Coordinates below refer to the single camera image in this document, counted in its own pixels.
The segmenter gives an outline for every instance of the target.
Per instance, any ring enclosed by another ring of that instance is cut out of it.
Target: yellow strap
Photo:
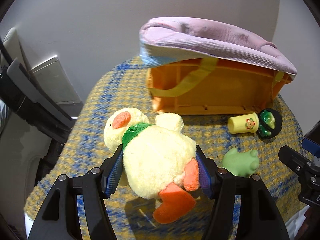
[[[208,57],[203,58],[199,69],[191,71],[179,84],[174,88],[162,90],[156,88],[150,88],[150,93],[154,97],[169,97],[175,98],[183,95],[184,93],[193,89],[204,78],[209,75],[217,65],[218,58]]]
[[[284,72],[278,71],[276,76],[273,78],[272,87],[274,87],[278,82],[282,80]]]

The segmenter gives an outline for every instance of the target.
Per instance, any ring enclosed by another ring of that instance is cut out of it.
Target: cable
[[[7,61],[8,65],[11,65],[12,63],[12,58],[10,57],[8,51],[6,50],[6,48],[4,47],[1,37],[0,37],[0,52],[2,53],[2,55],[4,56],[4,59]]]

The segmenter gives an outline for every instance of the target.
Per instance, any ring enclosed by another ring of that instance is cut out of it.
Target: white wall
[[[273,43],[298,70],[280,94],[307,133],[320,119],[320,28],[303,0],[280,0]]]
[[[214,19],[272,40],[279,0],[16,0],[0,35],[17,27],[31,66],[58,55],[85,100],[99,78],[138,55],[140,27],[150,18]]]

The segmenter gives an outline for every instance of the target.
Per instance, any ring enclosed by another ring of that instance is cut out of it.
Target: green frog toy
[[[259,167],[258,151],[250,150],[241,153],[236,148],[232,148],[224,155],[222,167],[234,176],[249,177]]]

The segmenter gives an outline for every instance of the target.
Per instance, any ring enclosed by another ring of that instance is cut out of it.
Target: green scarf
[[[135,138],[140,132],[142,132],[145,128],[147,128],[150,125],[153,124],[140,122],[130,126],[123,134],[122,149],[124,149],[133,138]]]

